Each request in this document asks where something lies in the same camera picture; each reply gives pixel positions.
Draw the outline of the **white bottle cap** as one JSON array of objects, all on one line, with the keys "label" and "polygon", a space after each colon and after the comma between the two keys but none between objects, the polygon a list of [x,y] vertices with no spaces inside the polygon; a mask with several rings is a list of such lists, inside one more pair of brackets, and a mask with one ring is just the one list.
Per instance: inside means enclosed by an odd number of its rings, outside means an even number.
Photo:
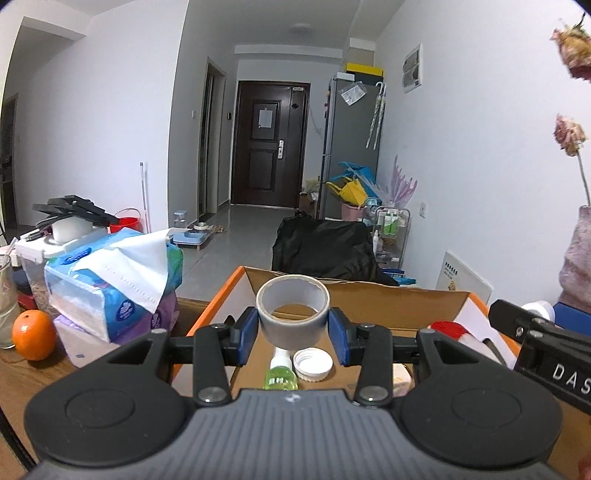
[{"label": "white bottle cap", "polygon": [[334,362],[327,351],[318,348],[307,348],[295,352],[293,364],[298,378],[305,382],[315,383],[328,378]]}]

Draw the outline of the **white tape roll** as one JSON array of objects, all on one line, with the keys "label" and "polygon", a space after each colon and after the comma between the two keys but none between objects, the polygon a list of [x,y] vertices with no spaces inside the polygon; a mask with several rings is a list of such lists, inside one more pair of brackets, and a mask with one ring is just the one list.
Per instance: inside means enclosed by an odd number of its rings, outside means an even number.
[{"label": "white tape roll", "polygon": [[328,288],[304,275],[278,276],[264,283],[256,294],[256,310],[266,340],[290,351],[318,343],[330,306]]}]

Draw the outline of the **green spray bottle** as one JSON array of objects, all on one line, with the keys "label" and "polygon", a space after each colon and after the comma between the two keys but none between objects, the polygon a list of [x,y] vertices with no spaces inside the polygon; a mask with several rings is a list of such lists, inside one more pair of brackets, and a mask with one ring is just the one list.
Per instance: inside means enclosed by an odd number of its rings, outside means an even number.
[{"label": "green spray bottle", "polygon": [[298,389],[297,375],[294,373],[290,352],[274,348],[273,357],[270,359],[270,368],[264,377],[263,389],[288,391]]}]

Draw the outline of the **red white lint brush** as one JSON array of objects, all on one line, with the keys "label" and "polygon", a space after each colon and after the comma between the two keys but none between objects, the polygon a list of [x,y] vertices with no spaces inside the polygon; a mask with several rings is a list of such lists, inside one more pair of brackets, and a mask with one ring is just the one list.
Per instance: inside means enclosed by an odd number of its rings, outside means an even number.
[{"label": "red white lint brush", "polygon": [[436,321],[430,325],[430,328],[447,335],[455,341],[477,351],[489,359],[506,366],[507,363],[502,357],[500,351],[489,339],[478,340],[463,325],[450,321]]}]

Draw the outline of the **pink textured vase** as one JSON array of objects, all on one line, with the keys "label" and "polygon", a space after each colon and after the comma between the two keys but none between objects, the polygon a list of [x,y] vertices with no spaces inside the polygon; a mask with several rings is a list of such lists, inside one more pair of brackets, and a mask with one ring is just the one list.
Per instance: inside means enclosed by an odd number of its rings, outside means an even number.
[{"label": "pink textured vase", "polygon": [[590,207],[579,208],[578,221],[559,273],[559,301],[590,313]]}]

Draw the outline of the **red cardboard box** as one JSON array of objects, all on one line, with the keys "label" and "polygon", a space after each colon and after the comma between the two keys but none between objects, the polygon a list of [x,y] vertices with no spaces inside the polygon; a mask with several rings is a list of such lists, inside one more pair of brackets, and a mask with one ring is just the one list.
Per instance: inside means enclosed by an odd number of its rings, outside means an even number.
[{"label": "red cardboard box", "polygon": [[[192,335],[198,328],[210,323],[223,323],[228,315],[238,317],[246,307],[254,306],[256,293],[269,280],[280,274],[239,266],[204,308],[188,330]],[[329,290],[331,306],[338,307],[353,323],[369,321],[390,328],[394,335],[415,337],[417,330],[437,321],[455,321],[462,324],[479,340],[490,339],[509,368],[515,365],[520,347],[509,337],[494,330],[488,320],[488,307],[477,295],[463,291],[424,290],[409,287],[391,287],[369,282],[322,280]],[[339,366],[335,351],[324,332],[315,344],[331,354],[335,366],[322,382],[300,382],[301,390],[343,389],[353,397],[356,379],[361,367]],[[232,396],[240,388],[262,388],[264,376],[273,356],[273,346],[262,331],[253,346],[249,363],[245,367],[226,368]],[[192,366],[176,365],[172,374],[172,387],[181,395],[192,394]]]}]

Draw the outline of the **black bag on chair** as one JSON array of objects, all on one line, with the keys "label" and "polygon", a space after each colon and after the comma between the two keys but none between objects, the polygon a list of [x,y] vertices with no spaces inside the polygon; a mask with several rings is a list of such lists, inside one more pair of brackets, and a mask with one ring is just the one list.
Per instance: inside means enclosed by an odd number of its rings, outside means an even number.
[{"label": "black bag on chair", "polygon": [[318,279],[399,284],[379,266],[365,224],[315,219],[303,212],[280,223],[271,269]]}]

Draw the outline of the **blue yellow bags pile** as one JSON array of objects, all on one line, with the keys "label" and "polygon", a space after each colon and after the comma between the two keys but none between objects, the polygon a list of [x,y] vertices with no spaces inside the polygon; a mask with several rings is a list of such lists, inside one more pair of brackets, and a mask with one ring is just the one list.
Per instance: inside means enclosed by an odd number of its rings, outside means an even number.
[{"label": "blue yellow bags pile", "polygon": [[377,198],[375,174],[372,169],[352,162],[339,162],[344,172],[329,179],[325,185],[336,197],[351,206],[362,207],[370,198]]}]

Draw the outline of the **red bucket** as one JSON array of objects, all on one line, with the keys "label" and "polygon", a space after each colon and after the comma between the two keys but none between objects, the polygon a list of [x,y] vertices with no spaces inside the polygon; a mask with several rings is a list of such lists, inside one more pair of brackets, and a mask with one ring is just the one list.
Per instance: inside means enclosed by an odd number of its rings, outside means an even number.
[{"label": "red bucket", "polygon": [[114,234],[124,228],[142,232],[140,211],[136,208],[125,208],[115,213],[117,221],[109,226],[109,232]]}]

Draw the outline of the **white purple tissue pack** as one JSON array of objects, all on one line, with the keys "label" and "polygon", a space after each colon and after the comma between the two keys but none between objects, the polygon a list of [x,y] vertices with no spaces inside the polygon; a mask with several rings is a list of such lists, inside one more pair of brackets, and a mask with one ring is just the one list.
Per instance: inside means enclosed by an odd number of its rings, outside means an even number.
[{"label": "white purple tissue pack", "polygon": [[105,338],[96,336],[63,315],[54,320],[59,339],[70,362],[81,368],[121,345],[153,330],[170,331],[179,316],[174,292],[164,296],[154,313],[145,311],[130,300],[123,300],[107,328]]}]

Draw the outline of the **blue tissue pack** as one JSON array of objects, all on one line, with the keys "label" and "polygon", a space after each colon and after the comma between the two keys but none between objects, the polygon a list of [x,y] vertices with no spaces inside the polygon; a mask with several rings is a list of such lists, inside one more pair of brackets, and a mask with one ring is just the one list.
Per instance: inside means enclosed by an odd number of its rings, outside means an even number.
[{"label": "blue tissue pack", "polygon": [[154,313],[182,283],[183,252],[160,230],[124,228],[47,261],[49,301],[61,315],[96,336],[107,336],[123,300]]}]

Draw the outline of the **dark entrance door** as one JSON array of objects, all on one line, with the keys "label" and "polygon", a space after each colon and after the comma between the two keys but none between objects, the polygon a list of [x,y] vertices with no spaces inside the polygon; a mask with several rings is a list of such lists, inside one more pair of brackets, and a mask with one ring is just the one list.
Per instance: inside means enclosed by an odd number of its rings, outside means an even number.
[{"label": "dark entrance door", "polygon": [[308,93],[308,83],[238,83],[232,203],[297,207],[304,174]]}]

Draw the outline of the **black headset on container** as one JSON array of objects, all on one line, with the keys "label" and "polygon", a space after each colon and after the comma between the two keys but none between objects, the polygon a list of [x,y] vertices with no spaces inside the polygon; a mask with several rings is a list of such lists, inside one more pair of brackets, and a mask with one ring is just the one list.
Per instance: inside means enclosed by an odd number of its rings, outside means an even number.
[{"label": "black headset on container", "polygon": [[46,215],[45,219],[36,223],[39,230],[45,230],[54,223],[68,218],[79,218],[97,227],[109,227],[119,223],[117,217],[96,206],[91,200],[77,195],[50,198],[45,204],[34,204],[32,209]]}]

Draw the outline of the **orange fruit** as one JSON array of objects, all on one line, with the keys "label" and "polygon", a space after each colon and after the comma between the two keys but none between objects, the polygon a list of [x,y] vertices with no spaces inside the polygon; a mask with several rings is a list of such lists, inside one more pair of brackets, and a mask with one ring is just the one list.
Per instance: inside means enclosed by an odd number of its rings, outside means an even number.
[{"label": "orange fruit", "polygon": [[52,354],[57,345],[57,332],[48,314],[41,310],[26,310],[14,322],[12,340],[22,357],[37,362]]}]

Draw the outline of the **grey refrigerator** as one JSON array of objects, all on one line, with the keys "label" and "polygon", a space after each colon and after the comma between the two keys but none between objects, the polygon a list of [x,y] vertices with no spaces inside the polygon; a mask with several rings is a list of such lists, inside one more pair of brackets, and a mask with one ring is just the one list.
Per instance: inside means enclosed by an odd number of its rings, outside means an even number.
[{"label": "grey refrigerator", "polygon": [[328,92],[318,217],[341,219],[341,201],[327,183],[336,184],[335,177],[346,172],[342,162],[369,167],[373,175],[377,173],[379,147],[373,147],[374,141],[369,147],[366,144],[380,87],[335,76]]}]

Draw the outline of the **clear drinking glass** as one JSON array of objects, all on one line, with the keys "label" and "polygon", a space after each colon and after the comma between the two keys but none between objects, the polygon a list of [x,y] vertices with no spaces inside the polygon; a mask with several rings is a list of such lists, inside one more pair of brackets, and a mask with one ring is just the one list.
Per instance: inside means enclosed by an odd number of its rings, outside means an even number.
[{"label": "clear drinking glass", "polygon": [[13,269],[8,256],[1,256],[0,278],[0,348],[14,347],[12,329],[20,314],[18,294],[13,280]]}]

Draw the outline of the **yellow box on fridge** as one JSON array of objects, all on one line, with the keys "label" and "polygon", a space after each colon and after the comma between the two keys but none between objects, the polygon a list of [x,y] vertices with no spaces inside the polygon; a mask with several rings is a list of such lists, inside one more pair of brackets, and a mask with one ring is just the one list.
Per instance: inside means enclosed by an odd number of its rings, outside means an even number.
[{"label": "yellow box on fridge", "polygon": [[346,72],[366,75],[366,76],[374,76],[374,77],[384,77],[384,70],[379,67],[370,66],[370,65],[363,65],[363,64],[356,64],[356,63],[346,63]]}]

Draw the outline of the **dried pink roses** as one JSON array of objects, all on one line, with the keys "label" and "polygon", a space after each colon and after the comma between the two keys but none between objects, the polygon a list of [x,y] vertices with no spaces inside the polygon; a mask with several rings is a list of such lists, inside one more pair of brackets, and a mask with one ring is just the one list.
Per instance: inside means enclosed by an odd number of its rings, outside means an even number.
[{"label": "dried pink roses", "polygon": [[[569,78],[569,96],[572,106],[577,104],[579,112],[590,92],[583,92],[583,85],[590,87],[590,24],[588,14],[583,12],[575,23],[563,22],[557,26],[550,41],[556,47],[559,63]],[[590,132],[576,113],[558,113],[554,126],[554,139],[562,152],[577,162],[585,194],[585,204],[590,206],[590,184],[583,160],[583,149],[590,142]]]}]

